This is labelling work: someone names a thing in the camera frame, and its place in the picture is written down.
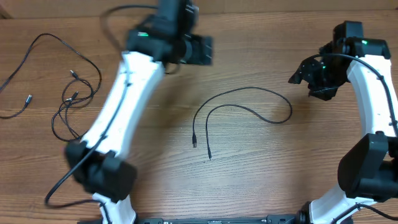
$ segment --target coiled black cable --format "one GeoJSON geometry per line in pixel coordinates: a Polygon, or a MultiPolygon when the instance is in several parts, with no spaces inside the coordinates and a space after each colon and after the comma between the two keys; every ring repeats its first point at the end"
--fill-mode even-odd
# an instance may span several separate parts
{"type": "MultiPolygon", "coordinates": [[[[34,44],[36,43],[36,41],[37,41],[39,38],[41,38],[42,36],[45,36],[45,35],[54,37],[54,38],[56,38],[57,40],[59,40],[63,45],[67,46],[71,51],[73,51],[74,53],[76,53],[77,55],[79,55],[83,60],[86,60],[88,63],[90,63],[90,64],[96,69],[96,71],[98,72],[98,76],[99,76],[98,85],[97,85],[96,89],[94,90],[94,89],[91,87],[91,84],[90,84],[87,80],[84,80],[84,79],[79,78],[75,72],[71,71],[71,72],[72,72],[72,76],[73,76],[75,79],[72,80],[72,81],[65,87],[65,89],[63,90],[63,93],[62,93],[62,104],[61,104],[61,106],[60,106],[60,109],[54,114],[54,116],[53,116],[53,118],[52,118],[52,131],[53,131],[55,137],[57,137],[59,140],[66,141],[66,142],[69,142],[69,141],[74,140],[74,139],[80,139],[80,135],[77,134],[77,132],[76,132],[75,130],[73,130],[73,129],[69,126],[69,124],[68,124],[68,120],[67,120],[67,111],[68,111],[68,110],[66,110],[66,112],[65,112],[65,119],[63,119],[63,118],[61,117],[60,113],[61,113],[63,110],[67,109],[67,108],[83,108],[83,107],[87,106],[87,105],[91,102],[91,100],[93,99],[94,95],[97,93],[97,91],[99,90],[99,88],[100,88],[100,86],[101,86],[102,74],[101,74],[100,69],[99,69],[90,59],[86,58],[84,55],[82,55],[81,53],[79,53],[79,52],[78,52],[77,50],[75,50],[72,46],[70,46],[69,44],[67,44],[65,41],[63,41],[61,38],[57,37],[56,35],[49,34],[49,33],[43,33],[43,34],[38,35],[38,36],[33,40],[33,42],[31,43],[31,45],[30,45],[29,48],[27,49],[27,52],[26,52],[24,58],[22,59],[22,62],[21,62],[21,63],[19,64],[19,66],[15,69],[15,71],[7,78],[7,80],[0,86],[0,93],[3,91],[3,89],[5,89],[5,87],[6,87],[6,86],[10,83],[10,81],[15,77],[15,75],[17,74],[17,72],[21,69],[21,67],[22,67],[23,64],[25,63],[26,59],[28,58],[28,56],[29,56],[29,54],[30,54],[30,52],[31,52],[31,50],[32,50],[32,48],[33,48],[33,46],[34,46],[34,44]],[[68,101],[68,102],[67,102],[67,100],[65,99],[65,93],[66,93],[66,91],[68,90],[68,88],[70,87],[70,85],[71,85],[72,83],[77,82],[77,81],[80,81],[80,82],[84,83],[85,85],[87,85],[87,86],[90,88],[91,93],[90,93],[88,96],[85,96],[85,97],[83,97],[83,98],[75,98],[75,99],[73,99],[73,101],[68,101]],[[84,105],[82,105],[82,106],[73,106],[73,105],[75,105],[75,104],[77,104],[77,103],[81,103],[81,102],[84,102],[84,101],[86,101],[86,100],[89,100],[89,101],[88,101],[87,103],[85,103],[84,105]],[[58,114],[60,115],[60,118],[61,118],[61,120],[63,121],[63,123],[67,126],[67,128],[69,129],[69,131],[72,133],[72,136],[74,137],[73,139],[61,138],[61,137],[55,132],[55,129],[54,129],[54,119],[55,119],[55,117],[56,117],[58,114]]],[[[16,116],[20,115],[20,114],[27,108],[27,106],[29,105],[31,99],[32,99],[32,95],[29,95],[28,98],[27,98],[26,101],[25,101],[24,107],[23,107],[18,113],[14,114],[14,115],[11,115],[11,116],[0,116],[0,119],[11,119],[11,118],[15,118],[16,116]]]]}
{"type": "Polygon", "coordinates": [[[247,89],[263,90],[263,91],[267,91],[267,92],[269,92],[269,93],[273,93],[273,94],[275,94],[275,95],[281,97],[281,98],[284,99],[284,100],[287,102],[287,104],[289,105],[289,107],[290,107],[290,114],[289,114],[288,117],[287,117],[286,119],[284,119],[283,121],[270,121],[270,120],[264,118],[263,116],[261,116],[259,113],[255,112],[254,110],[252,110],[252,109],[250,109],[250,108],[247,108],[247,107],[245,107],[245,106],[241,106],[241,105],[225,104],[225,105],[220,105],[220,106],[217,106],[217,107],[213,108],[213,109],[207,114],[207,118],[206,118],[207,152],[208,152],[208,156],[209,156],[209,159],[210,159],[210,160],[211,160],[211,151],[210,151],[209,137],[208,137],[208,119],[209,119],[210,114],[211,114],[214,110],[217,110],[218,108],[221,108],[221,107],[224,107],[224,106],[234,106],[234,107],[238,107],[238,108],[245,109],[245,110],[247,110],[247,111],[253,113],[253,114],[256,115],[257,117],[259,117],[261,120],[263,120],[263,121],[265,121],[265,122],[268,122],[268,123],[271,123],[271,124],[282,124],[282,123],[288,121],[288,120],[292,117],[292,115],[293,115],[293,107],[292,107],[292,104],[290,103],[290,101],[289,101],[286,97],[284,97],[283,95],[281,95],[281,94],[279,94],[279,93],[277,93],[277,92],[274,92],[274,91],[272,91],[272,90],[268,90],[268,89],[266,89],[266,88],[260,88],[260,87],[249,86],[249,87],[242,87],[242,88],[237,88],[237,89],[234,89],[234,90],[226,91],[226,92],[224,92],[224,93],[217,94],[217,95],[211,97],[210,99],[206,100],[206,101],[199,107],[199,109],[197,110],[197,112],[195,113],[195,115],[194,115],[194,117],[193,117],[193,121],[192,121],[192,144],[193,144],[193,147],[196,147],[196,146],[197,146],[197,136],[196,136],[196,134],[195,134],[195,120],[196,120],[196,118],[197,118],[197,115],[198,115],[199,111],[200,111],[210,100],[212,100],[212,99],[214,99],[214,98],[216,98],[216,97],[219,97],[219,96],[222,96],[222,95],[225,95],[225,94],[228,94],[228,93],[232,93],[232,92],[234,92],[234,91],[247,90],[247,89]]]}
{"type": "Polygon", "coordinates": [[[68,110],[70,108],[83,108],[83,107],[88,106],[91,103],[91,101],[94,98],[94,95],[96,93],[95,90],[93,89],[93,87],[91,86],[91,84],[87,80],[79,78],[74,71],[71,71],[71,73],[72,73],[72,76],[75,77],[75,79],[66,85],[65,89],[62,92],[62,97],[61,97],[62,104],[59,106],[58,111],[53,115],[53,117],[51,119],[51,129],[52,129],[52,132],[54,133],[55,137],[57,137],[61,141],[65,141],[65,142],[70,142],[70,141],[73,141],[76,139],[81,139],[82,135],[85,134],[84,133],[82,135],[79,135],[73,128],[70,127],[69,122],[68,122],[68,110]],[[71,98],[65,99],[66,91],[68,90],[70,85],[75,82],[82,82],[83,84],[85,84],[90,89],[90,94],[83,98],[77,98],[78,92],[76,92],[71,98]],[[75,104],[84,102],[86,100],[88,100],[88,102],[81,106],[73,106],[75,104]],[[64,114],[65,117],[63,118],[61,114],[62,114],[62,111],[64,111],[64,110],[65,110],[65,114],[64,114]],[[55,128],[54,128],[54,121],[55,121],[55,118],[57,117],[57,115],[60,117],[60,119],[62,120],[64,125],[68,128],[68,130],[70,131],[70,133],[73,136],[73,139],[65,139],[65,138],[60,137],[57,134],[57,132],[55,131],[55,128]]]}

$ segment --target wood grain surface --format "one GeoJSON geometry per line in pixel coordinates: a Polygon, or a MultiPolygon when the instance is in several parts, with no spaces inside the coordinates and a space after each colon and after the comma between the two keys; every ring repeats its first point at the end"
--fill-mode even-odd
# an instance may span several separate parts
{"type": "MultiPolygon", "coordinates": [[[[141,18],[115,17],[113,32],[123,39],[141,18]]],[[[340,159],[359,141],[360,122],[351,85],[331,101],[307,97],[307,86],[288,84],[301,61],[332,38],[344,20],[362,21],[366,37],[386,39],[398,86],[398,12],[286,12],[200,16],[196,32],[215,38],[212,67],[183,66],[167,76],[148,102],[131,145],[128,161],[139,177],[131,192],[141,217],[206,218],[263,217],[295,213],[306,201],[321,197],[337,182],[340,159]],[[266,118],[284,119],[286,103],[271,94],[243,90],[219,97],[197,118],[198,147],[192,148],[192,118],[211,96],[244,86],[277,91],[293,104],[292,119],[267,124],[237,108],[221,108],[210,117],[213,160],[206,152],[205,118],[223,103],[248,106],[266,118]]],[[[103,71],[104,81],[89,107],[70,115],[79,133],[100,111],[114,81],[117,52],[103,37],[98,18],[0,21],[0,80],[19,65],[40,33],[62,38],[103,71]]],[[[32,103],[20,116],[0,121],[0,223],[75,223],[98,218],[95,205],[47,209],[43,199],[68,171],[64,142],[54,137],[52,115],[61,93],[72,80],[69,70],[93,85],[93,67],[51,37],[35,45],[20,72],[0,94],[0,114],[18,111],[28,94],[32,103]]],[[[76,85],[72,95],[87,90],[76,85]]],[[[66,127],[57,131],[70,138],[66,127]]],[[[53,203],[89,198],[81,186],[67,180],[53,203]]],[[[376,205],[398,215],[397,200],[376,205]]],[[[357,223],[390,223],[363,210],[357,223]]]]}
{"type": "MultiPolygon", "coordinates": [[[[99,16],[122,4],[157,4],[158,0],[0,0],[6,17],[59,18],[99,16]]],[[[194,0],[200,14],[237,12],[297,12],[392,10],[398,0],[194,0]]],[[[147,10],[124,11],[124,15],[143,15],[147,10]]]]}

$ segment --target cable plug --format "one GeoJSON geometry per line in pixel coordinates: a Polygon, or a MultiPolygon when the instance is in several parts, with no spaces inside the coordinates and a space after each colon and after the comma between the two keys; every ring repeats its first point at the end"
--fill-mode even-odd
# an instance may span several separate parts
{"type": "Polygon", "coordinates": [[[211,151],[209,145],[207,145],[207,154],[209,155],[209,160],[211,160],[211,151]]]}
{"type": "Polygon", "coordinates": [[[193,147],[197,147],[197,136],[195,133],[192,134],[192,145],[193,147]]]}
{"type": "Polygon", "coordinates": [[[32,95],[27,96],[26,101],[25,101],[25,105],[29,105],[29,103],[32,101],[32,95]]]}
{"type": "Polygon", "coordinates": [[[67,101],[69,101],[69,102],[73,101],[74,99],[76,99],[76,97],[77,97],[78,94],[79,94],[79,92],[76,91],[76,92],[72,95],[71,98],[68,98],[68,99],[67,99],[67,101]]]}
{"type": "Polygon", "coordinates": [[[74,77],[74,78],[76,78],[76,79],[78,79],[79,78],[79,76],[76,74],[76,72],[74,72],[73,70],[70,70],[70,74],[74,77]]]}

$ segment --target robotic arm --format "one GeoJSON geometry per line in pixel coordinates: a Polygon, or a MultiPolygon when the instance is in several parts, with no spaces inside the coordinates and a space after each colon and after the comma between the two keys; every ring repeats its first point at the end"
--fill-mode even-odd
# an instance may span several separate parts
{"type": "Polygon", "coordinates": [[[169,63],[211,65],[212,38],[191,33],[197,12],[191,0],[160,0],[157,14],[129,31],[127,51],[101,113],[81,142],[65,150],[70,167],[75,167],[95,149],[73,173],[93,199],[103,203],[104,218],[94,223],[136,220],[129,193],[137,171],[125,160],[147,100],[169,63]]]}
{"type": "Polygon", "coordinates": [[[387,43],[365,39],[360,22],[346,21],[333,33],[333,41],[316,55],[323,57],[321,61],[313,57],[304,60],[289,82],[299,84],[304,79],[308,82],[309,95],[323,100],[330,100],[339,86],[351,82],[358,101],[363,138],[340,161],[338,185],[299,211],[301,223],[348,223],[360,208],[357,204],[372,205],[398,197],[394,131],[397,114],[391,109],[398,109],[398,101],[391,80],[387,43]],[[388,152],[394,158],[392,161],[384,161],[388,152]]]}

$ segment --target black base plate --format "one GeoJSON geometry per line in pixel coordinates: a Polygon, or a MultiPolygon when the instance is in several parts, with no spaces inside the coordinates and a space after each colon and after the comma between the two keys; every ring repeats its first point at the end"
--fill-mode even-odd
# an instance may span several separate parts
{"type": "Polygon", "coordinates": [[[139,219],[137,224],[294,224],[295,215],[268,215],[264,218],[139,219]]]}

